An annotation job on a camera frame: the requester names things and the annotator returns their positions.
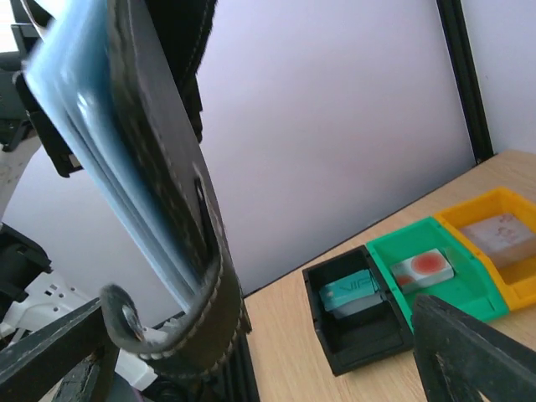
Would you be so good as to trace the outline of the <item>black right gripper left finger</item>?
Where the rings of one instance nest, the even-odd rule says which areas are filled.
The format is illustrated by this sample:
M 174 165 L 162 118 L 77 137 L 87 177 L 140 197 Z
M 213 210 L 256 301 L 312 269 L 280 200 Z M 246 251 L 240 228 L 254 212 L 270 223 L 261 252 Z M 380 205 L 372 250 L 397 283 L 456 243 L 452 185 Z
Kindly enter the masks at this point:
M 1 352 L 1 400 L 105 401 L 118 354 L 96 298 Z

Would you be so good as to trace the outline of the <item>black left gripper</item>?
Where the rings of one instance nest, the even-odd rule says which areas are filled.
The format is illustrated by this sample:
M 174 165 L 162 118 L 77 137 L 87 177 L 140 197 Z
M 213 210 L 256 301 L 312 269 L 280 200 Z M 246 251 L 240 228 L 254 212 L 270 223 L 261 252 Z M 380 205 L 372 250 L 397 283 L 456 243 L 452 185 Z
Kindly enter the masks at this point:
M 13 76 L 13 84 L 23 103 L 26 114 L 58 175 L 63 178 L 69 178 L 72 173 L 82 170 L 83 167 L 70 150 L 70 147 L 35 100 L 22 71 Z

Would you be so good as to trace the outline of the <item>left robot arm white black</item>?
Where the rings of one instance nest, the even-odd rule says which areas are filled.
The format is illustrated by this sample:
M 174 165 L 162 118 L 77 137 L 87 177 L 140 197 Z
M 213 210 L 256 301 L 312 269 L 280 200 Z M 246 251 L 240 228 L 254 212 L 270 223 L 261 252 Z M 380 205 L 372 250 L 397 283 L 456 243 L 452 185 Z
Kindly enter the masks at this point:
M 1 55 L 1 207 L 5 209 L 31 157 L 43 147 L 58 174 L 81 169 L 25 83 L 17 81 L 23 60 L 40 40 L 48 11 L 35 1 L 14 1 L 13 36 L 18 51 Z M 66 288 L 50 268 L 44 249 L 8 225 L 1 226 L 1 335 L 39 330 L 83 304 L 75 288 Z

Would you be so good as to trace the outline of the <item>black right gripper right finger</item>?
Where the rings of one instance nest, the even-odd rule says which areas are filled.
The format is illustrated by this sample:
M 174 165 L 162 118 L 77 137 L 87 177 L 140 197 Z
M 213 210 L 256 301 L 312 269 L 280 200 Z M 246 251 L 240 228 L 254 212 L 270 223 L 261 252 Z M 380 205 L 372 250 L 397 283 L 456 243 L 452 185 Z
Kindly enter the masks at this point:
M 532 349 L 436 296 L 416 297 L 411 322 L 427 400 L 535 400 Z

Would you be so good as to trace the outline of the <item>black leather card holder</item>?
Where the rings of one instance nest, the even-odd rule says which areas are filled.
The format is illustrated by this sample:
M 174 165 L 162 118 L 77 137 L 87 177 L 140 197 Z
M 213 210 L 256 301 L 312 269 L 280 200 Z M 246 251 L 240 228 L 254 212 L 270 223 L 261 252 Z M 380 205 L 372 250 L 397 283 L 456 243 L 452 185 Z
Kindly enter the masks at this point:
M 100 290 L 112 342 L 163 376 L 206 379 L 250 330 L 200 149 L 196 73 L 213 1 L 44 1 L 24 79 L 183 315 L 144 335 L 120 286 Z

